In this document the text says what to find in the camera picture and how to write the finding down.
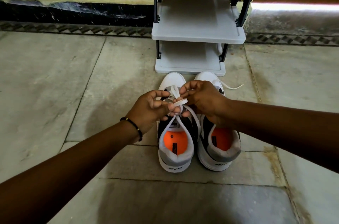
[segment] pair of shoes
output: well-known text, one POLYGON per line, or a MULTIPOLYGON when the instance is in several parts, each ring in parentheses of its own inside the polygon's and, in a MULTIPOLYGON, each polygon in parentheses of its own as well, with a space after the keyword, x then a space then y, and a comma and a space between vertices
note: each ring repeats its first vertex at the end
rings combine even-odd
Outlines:
MULTIPOLYGON (((213 73, 204 71, 195 80, 210 81, 216 89, 224 94, 223 86, 229 89, 213 73)), ((180 96, 179 89, 186 83, 184 77, 177 73, 169 73, 162 81, 159 90, 171 93, 168 98, 158 98, 167 102, 180 96)), ((168 172, 182 172, 191 163, 194 147, 200 162, 209 170, 223 171, 240 154, 239 133, 227 128, 216 128, 205 115, 197 116, 187 105, 187 100, 176 102, 180 106, 180 114, 158 122, 158 156, 160 165, 168 172), (181 112, 186 108, 191 117, 182 117, 181 112)))

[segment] sneaker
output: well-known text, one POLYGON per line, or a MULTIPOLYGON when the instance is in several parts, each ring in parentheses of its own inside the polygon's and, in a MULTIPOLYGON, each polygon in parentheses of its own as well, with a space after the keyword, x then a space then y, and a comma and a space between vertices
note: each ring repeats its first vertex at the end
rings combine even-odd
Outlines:
MULTIPOLYGON (((180 96, 179 89, 186 83, 184 77, 177 73, 169 73, 162 81, 159 90, 171 93, 168 98, 157 98, 167 102, 180 96)), ((158 155, 160 165, 168 172, 182 172, 188 168, 194 154, 193 140, 200 134, 200 123, 197 115, 186 105, 187 99, 180 100, 175 106, 180 106, 180 114, 169 117, 167 121, 158 122, 158 155), (181 117, 186 108, 192 117, 181 117)))
MULTIPOLYGON (((215 74, 204 71, 199 73, 195 80, 210 81, 220 93, 224 95, 222 85, 230 88, 218 79, 215 74)), ((217 128, 205 115, 200 116, 201 134, 198 139, 198 158, 202 165, 212 171, 224 171, 231 162, 238 157, 240 149, 240 135, 235 130, 217 128)))

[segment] orange insole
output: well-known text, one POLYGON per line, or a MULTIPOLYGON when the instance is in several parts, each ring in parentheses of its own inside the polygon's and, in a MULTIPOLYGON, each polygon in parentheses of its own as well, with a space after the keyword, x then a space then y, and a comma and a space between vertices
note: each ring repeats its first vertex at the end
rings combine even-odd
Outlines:
POLYGON ((187 149, 187 135, 184 131, 167 131, 164 136, 165 146, 176 155, 182 154, 187 149))
POLYGON ((228 128, 215 128, 212 132, 212 144, 223 151, 231 148, 232 141, 232 131, 228 128))

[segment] black beaded bracelet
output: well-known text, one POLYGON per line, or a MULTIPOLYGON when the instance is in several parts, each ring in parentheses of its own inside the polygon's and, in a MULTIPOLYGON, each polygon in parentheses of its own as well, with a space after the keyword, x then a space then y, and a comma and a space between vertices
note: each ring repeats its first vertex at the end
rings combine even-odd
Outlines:
POLYGON ((128 121, 130 124, 132 124, 137 129, 137 132, 139 133, 139 137, 140 137, 139 142, 142 140, 142 132, 133 121, 131 121, 129 118, 126 118, 126 117, 122 117, 120 121, 128 121))

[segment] person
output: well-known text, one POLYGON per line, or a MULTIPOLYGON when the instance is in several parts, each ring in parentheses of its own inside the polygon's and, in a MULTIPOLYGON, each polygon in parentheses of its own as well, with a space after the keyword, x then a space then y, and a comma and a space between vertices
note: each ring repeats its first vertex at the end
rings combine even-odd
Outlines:
MULTIPOLYGON (((173 103, 155 100, 169 95, 154 90, 140 96, 126 118, 145 134, 155 121, 180 112, 173 103)), ((180 95, 178 101, 187 98, 197 113, 215 124, 339 172, 339 114, 235 101, 201 80, 184 84, 180 95)), ((47 223, 114 155, 139 138, 138 130, 125 119, 3 182, 1 223, 47 223)))

